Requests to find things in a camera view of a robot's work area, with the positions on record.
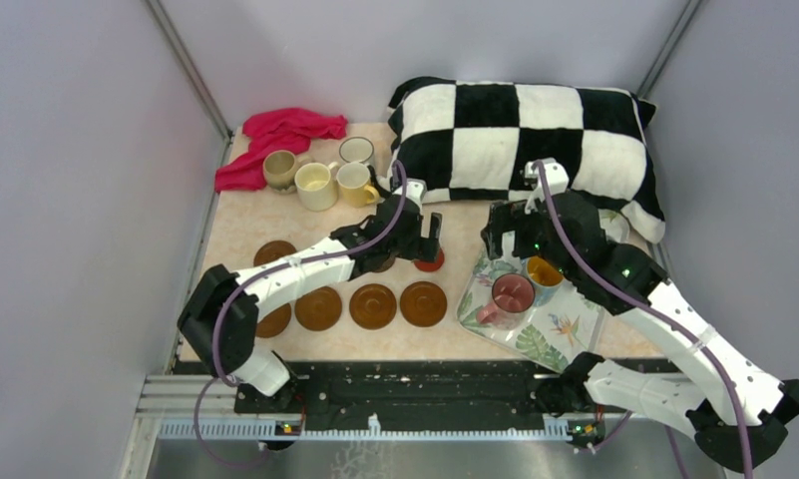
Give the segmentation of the red apple coaster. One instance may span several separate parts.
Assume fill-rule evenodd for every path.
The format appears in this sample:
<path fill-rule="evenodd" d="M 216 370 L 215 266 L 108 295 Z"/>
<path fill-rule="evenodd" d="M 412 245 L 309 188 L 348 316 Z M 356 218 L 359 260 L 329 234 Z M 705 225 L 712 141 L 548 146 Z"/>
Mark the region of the red apple coaster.
<path fill-rule="evenodd" d="M 443 250 L 440 248 L 434 260 L 425 261 L 422 259 L 418 259 L 413 261 L 413 265 L 418 270 L 423 272 L 435 272 L 443 266 L 444 262 L 445 262 L 445 254 Z"/>

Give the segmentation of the amber wooden coaster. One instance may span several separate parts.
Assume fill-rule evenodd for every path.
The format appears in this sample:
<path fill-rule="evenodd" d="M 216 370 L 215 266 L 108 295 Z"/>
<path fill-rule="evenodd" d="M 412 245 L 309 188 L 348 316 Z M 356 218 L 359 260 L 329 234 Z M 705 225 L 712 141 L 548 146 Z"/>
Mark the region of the amber wooden coaster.
<path fill-rule="evenodd" d="M 438 284 L 417 281 L 403 290 L 399 305 L 402 316 L 410 324 L 417 327 L 431 327 L 445 317 L 448 299 Z"/>
<path fill-rule="evenodd" d="M 392 322 L 397 311 L 393 291 L 383 284 L 369 283 L 351 296 L 349 311 L 353 321 L 367 330 L 381 329 Z"/>
<path fill-rule="evenodd" d="M 332 287 L 321 287 L 299 298 L 294 305 L 298 323 L 310 331 L 325 331 L 340 319 L 343 303 Z"/>

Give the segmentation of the dark walnut wooden coaster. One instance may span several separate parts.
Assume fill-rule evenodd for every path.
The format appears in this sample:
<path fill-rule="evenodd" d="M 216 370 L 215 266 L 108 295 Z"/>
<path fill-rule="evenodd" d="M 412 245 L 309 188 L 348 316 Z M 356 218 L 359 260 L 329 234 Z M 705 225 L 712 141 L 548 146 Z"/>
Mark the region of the dark walnut wooden coaster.
<path fill-rule="evenodd" d="M 289 241 L 271 240 L 257 250 L 253 256 L 252 265 L 264 265 L 295 252 L 297 252 L 296 247 Z"/>
<path fill-rule="evenodd" d="M 375 268 L 374 272 L 376 272 L 376 273 L 386 272 L 387 270 L 389 270 L 395 264 L 395 262 L 396 262 L 396 258 L 395 257 L 389 257 L 380 266 Z"/>

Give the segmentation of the brown wooden coaster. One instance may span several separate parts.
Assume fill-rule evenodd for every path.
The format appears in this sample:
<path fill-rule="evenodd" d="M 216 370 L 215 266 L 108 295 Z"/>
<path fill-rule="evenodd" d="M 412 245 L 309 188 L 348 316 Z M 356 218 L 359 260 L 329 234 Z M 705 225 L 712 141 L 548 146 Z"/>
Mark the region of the brown wooden coaster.
<path fill-rule="evenodd" d="M 292 306 L 288 303 L 261 319 L 255 329 L 258 338 L 272 338 L 280 335 L 289 326 L 292 318 Z"/>

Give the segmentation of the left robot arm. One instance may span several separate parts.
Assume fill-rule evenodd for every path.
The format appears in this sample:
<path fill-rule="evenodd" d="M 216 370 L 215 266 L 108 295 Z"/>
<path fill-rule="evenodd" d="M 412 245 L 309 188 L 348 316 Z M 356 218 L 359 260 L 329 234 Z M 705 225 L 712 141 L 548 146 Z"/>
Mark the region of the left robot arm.
<path fill-rule="evenodd" d="M 360 223 L 268 264 L 235 271 L 215 265 L 200 277 L 178 329 L 212 376 L 250 385 L 267 409 L 283 412 L 294 403 L 296 387 L 286 364 L 256 346 L 256 327 L 282 306 L 374 272 L 391 258 L 435 259 L 443 218 L 432 214 L 426 236 L 423 221 L 417 200 L 395 194 Z"/>

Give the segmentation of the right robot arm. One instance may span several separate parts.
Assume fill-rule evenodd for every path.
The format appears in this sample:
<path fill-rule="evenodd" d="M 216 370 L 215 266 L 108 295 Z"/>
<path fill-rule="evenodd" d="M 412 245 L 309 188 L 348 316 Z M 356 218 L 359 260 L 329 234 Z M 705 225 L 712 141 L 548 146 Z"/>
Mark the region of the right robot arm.
<path fill-rule="evenodd" d="M 646 336 L 685 376 L 672 382 L 582 352 L 562 374 L 568 408 L 587 411 L 596 403 L 643 415 L 745 475 L 783 444 L 788 423 L 799 415 L 799 380 L 781 380 L 741 354 L 646 252 L 611 239 L 582 196 L 494 202 L 481 238 L 491 259 L 539 256 L 550 263 L 585 299 Z"/>

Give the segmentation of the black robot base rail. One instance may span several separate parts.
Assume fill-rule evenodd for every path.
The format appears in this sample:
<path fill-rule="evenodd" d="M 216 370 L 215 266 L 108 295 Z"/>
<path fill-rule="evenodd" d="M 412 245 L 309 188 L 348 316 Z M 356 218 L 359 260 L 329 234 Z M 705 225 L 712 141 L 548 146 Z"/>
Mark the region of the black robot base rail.
<path fill-rule="evenodd" d="M 308 431 L 540 430 L 568 413 L 607 418 L 618 409 L 577 396 L 556 372 L 528 360 L 291 361 L 290 382 L 271 397 L 243 385 L 240 414 L 303 418 Z"/>

